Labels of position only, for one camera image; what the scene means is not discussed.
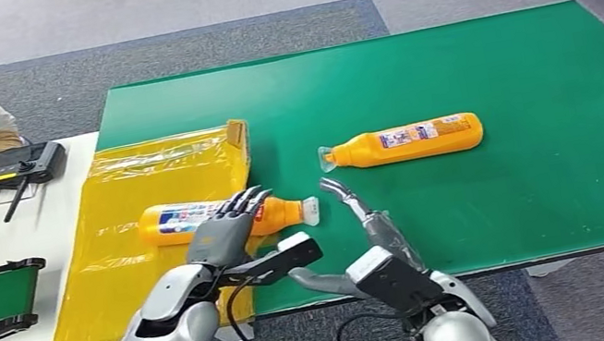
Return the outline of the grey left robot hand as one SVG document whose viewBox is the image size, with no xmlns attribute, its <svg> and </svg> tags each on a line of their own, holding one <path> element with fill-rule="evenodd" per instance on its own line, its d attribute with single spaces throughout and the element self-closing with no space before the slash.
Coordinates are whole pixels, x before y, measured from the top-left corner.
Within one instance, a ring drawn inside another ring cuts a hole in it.
<svg viewBox="0 0 604 341">
<path fill-rule="evenodd" d="M 186 263 L 231 268 L 246 258 L 255 216 L 272 194 L 259 185 L 236 192 L 202 222 L 187 249 Z"/>
</svg>

